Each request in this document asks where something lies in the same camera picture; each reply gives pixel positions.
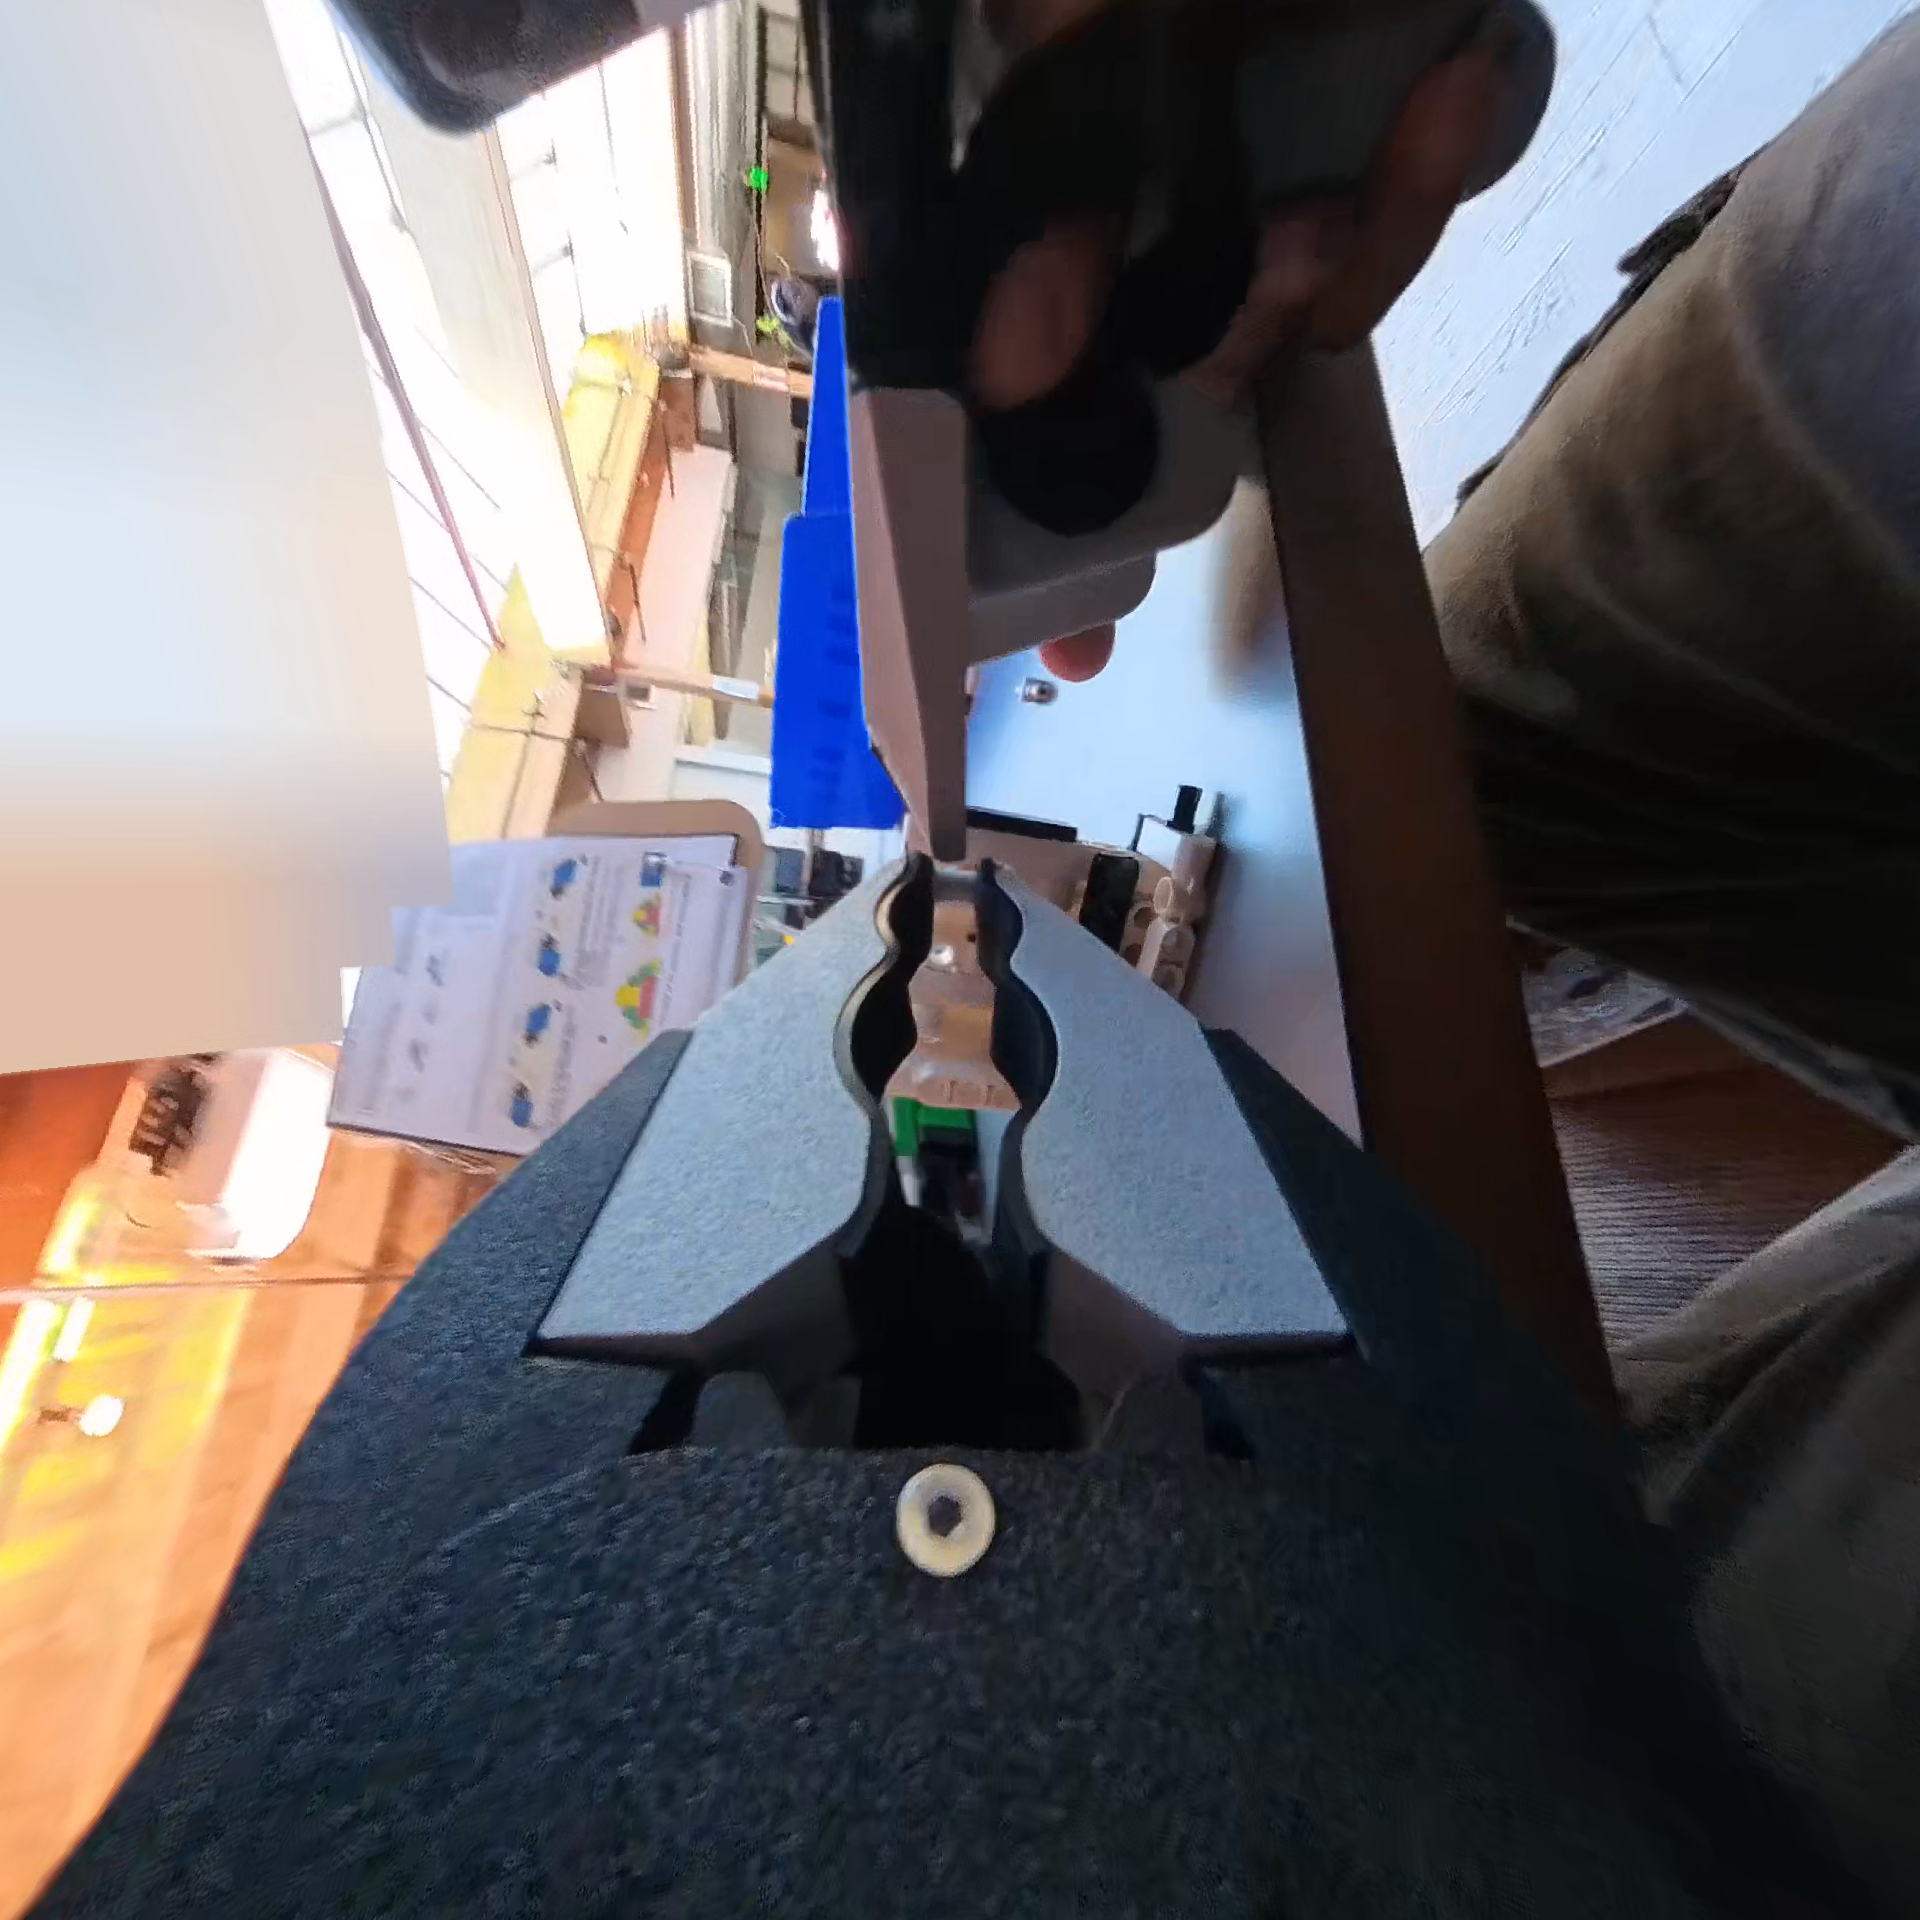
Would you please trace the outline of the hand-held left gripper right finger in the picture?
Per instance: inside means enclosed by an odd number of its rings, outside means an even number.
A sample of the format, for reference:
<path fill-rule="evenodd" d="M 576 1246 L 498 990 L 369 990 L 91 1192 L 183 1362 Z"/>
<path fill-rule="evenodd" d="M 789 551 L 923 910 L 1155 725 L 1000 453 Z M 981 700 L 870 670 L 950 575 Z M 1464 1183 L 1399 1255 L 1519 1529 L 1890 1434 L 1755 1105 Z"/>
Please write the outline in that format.
<path fill-rule="evenodd" d="M 1196 1017 L 1005 868 L 976 869 L 975 921 L 1017 1093 L 995 1238 L 1033 1293 L 1040 1353 L 1123 1398 L 1189 1366 L 1349 1343 Z"/>

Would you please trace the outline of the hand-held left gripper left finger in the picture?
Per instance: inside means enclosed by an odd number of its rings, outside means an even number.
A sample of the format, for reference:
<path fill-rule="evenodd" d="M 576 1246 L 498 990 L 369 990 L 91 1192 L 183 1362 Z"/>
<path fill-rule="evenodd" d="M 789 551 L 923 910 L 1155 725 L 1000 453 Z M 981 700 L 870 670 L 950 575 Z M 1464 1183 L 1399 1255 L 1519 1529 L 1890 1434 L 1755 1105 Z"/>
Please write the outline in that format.
<path fill-rule="evenodd" d="M 899 1205 L 885 1093 L 911 974 L 917 863 L 894 863 L 682 1034 L 536 1357 L 754 1376 L 793 1443 L 854 1443 L 843 1273 Z"/>

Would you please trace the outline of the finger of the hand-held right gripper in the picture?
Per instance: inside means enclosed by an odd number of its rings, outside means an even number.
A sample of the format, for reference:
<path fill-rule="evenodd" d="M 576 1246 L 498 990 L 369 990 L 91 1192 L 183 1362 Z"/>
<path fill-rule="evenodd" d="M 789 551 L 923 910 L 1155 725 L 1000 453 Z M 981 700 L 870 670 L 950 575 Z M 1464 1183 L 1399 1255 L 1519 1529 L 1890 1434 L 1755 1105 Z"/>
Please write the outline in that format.
<path fill-rule="evenodd" d="M 964 413 L 938 391 L 851 391 L 863 713 L 908 837 L 964 859 Z"/>

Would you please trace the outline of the white lego beam assembly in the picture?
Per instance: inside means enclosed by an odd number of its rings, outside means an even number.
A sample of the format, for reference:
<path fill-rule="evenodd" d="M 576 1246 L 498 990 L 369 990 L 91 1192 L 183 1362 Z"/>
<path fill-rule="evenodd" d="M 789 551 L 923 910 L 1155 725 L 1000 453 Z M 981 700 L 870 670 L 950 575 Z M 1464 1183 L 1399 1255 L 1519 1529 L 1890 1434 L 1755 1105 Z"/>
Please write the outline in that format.
<path fill-rule="evenodd" d="M 976 962 L 976 912 L 968 900 L 936 900 L 930 946 L 908 981 L 917 1048 L 888 1082 L 894 1102 L 938 1110 L 1017 1114 L 1019 1096 L 991 1062 L 995 985 Z"/>

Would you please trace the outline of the white green lego truck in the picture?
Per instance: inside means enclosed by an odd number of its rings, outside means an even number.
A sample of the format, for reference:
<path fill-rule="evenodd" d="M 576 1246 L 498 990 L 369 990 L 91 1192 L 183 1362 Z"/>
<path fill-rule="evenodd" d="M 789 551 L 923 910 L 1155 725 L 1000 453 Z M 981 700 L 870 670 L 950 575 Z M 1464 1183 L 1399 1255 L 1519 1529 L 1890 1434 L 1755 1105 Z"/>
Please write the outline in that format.
<path fill-rule="evenodd" d="M 968 805 L 968 863 L 987 859 L 1061 910 L 1136 974 L 1189 1001 L 1213 897 L 1222 797 L 1196 783 L 1167 813 L 1142 813 L 1125 842 L 1086 840 L 1061 822 Z"/>

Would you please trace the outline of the person's right hand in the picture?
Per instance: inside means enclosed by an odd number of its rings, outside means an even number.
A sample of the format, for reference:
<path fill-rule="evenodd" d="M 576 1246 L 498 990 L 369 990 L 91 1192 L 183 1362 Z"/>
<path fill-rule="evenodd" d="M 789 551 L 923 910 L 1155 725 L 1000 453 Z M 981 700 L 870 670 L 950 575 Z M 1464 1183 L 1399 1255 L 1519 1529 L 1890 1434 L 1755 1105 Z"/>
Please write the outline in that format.
<path fill-rule="evenodd" d="M 1509 31 L 1480 27 L 1406 94 L 1369 178 L 1346 198 L 1291 205 L 1262 230 L 1243 299 L 1185 385 L 1235 410 L 1291 353 L 1360 345 L 1445 237 L 1506 106 Z M 1105 216 L 1052 219 L 987 279 L 964 398 L 1005 413 L 1058 391 L 1091 350 L 1123 230 Z"/>

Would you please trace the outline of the blue plastic bin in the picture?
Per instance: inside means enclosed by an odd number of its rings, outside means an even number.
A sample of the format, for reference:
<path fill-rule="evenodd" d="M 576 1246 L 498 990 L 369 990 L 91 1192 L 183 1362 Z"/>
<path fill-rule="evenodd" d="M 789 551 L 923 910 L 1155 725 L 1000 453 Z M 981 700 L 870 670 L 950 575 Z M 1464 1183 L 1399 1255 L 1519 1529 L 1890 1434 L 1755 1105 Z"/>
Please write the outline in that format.
<path fill-rule="evenodd" d="M 843 299 L 834 297 L 815 310 L 802 486 L 802 510 L 782 527 L 771 826 L 894 832 L 906 822 L 906 803 L 870 749 L 863 711 L 851 391 Z"/>

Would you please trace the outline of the printed instruction sheet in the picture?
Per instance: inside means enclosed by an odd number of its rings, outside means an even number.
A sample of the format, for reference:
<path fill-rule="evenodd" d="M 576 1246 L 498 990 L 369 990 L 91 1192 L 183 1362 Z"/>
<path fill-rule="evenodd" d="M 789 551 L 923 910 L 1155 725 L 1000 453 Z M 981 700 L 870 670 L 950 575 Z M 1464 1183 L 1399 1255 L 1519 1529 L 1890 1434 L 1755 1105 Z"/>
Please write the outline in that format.
<path fill-rule="evenodd" d="M 544 837 L 452 851 L 364 970 L 329 1128 L 526 1158 L 739 974 L 739 837 Z"/>

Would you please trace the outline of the wooden clipboard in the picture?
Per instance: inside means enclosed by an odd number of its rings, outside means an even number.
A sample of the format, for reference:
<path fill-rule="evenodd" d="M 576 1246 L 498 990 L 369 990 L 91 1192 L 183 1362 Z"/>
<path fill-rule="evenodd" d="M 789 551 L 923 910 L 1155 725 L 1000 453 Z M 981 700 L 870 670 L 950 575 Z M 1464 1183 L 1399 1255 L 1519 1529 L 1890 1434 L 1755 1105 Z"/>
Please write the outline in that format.
<path fill-rule="evenodd" d="M 552 813 L 549 837 L 637 837 L 637 840 L 700 840 L 729 837 L 732 863 L 747 874 L 745 897 L 754 900 L 766 840 L 757 822 L 724 797 L 667 797 L 667 803 L 577 803 Z"/>

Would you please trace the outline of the white ceiling projector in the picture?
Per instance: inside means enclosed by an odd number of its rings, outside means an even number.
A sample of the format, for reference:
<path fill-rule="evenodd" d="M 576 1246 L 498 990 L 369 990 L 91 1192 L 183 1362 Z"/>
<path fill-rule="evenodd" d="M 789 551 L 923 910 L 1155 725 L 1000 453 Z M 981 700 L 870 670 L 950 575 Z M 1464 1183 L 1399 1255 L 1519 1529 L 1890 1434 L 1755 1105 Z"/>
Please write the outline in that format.
<path fill-rule="evenodd" d="M 333 1066 L 290 1048 L 157 1066 L 120 1211 L 168 1255 L 263 1266 L 299 1238 L 329 1153 Z"/>

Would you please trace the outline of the person's leg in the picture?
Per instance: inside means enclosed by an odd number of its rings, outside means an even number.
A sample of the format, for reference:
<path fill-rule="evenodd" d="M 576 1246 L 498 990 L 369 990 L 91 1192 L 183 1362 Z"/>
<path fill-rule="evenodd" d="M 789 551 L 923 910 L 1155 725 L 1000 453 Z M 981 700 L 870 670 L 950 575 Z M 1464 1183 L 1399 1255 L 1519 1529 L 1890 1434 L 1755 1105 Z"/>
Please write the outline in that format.
<path fill-rule="evenodd" d="M 1916 11 L 1616 270 L 1427 550 L 1506 918 L 1916 1141 Z"/>
<path fill-rule="evenodd" d="M 1746 1749 L 1916 1917 L 1916 1149 L 1613 1357 Z"/>

